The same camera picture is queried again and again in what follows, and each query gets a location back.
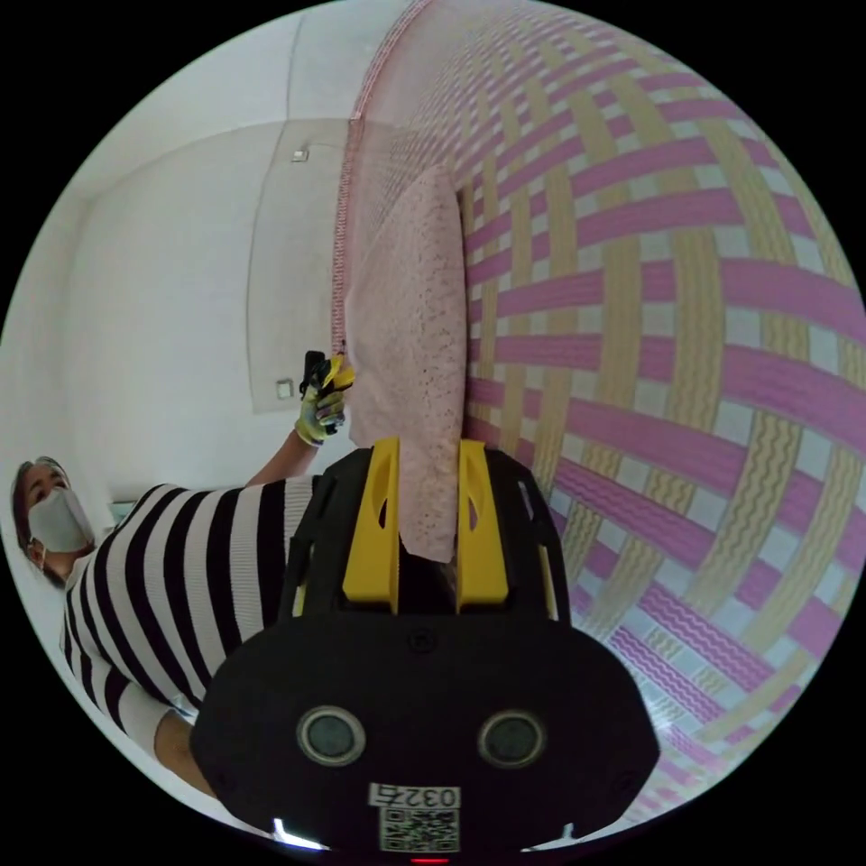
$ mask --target pink cushion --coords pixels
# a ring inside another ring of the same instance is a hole
[[[420,175],[382,225],[345,300],[348,393],[359,447],[399,436],[400,529],[416,556],[448,562],[466,371],[463,235],[444,166]]]

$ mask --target electrical outlet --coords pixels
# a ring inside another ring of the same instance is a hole
[[[277,382],[277,400],[290,400],[295,396],[295,382],[293,379],[280,379]]]

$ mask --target face mask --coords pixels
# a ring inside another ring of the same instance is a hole
[[[33,537],[51,553],[75,553],[93,541],[93,530],[78,497],[65,487],[55,487],[28,515]]]

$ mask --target yellow glove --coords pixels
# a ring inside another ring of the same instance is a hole
[[[333,436],[345,421],[345,399],[341,391],[327,397],[319,397],[315,385],[309,385],[300,404],[300,416],[295,421],[298,435],[313,447],[320,447],[325,439]]]

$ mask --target woven pattern wall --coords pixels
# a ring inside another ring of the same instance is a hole
[[[640,685],[663,759],[639,823],[767,737],[848,609],[866,314],[803,181],[694,71],[553,6],[423,6],[359,119],[342,290],[446,161],[467,432],[532,467],[576,625]]]

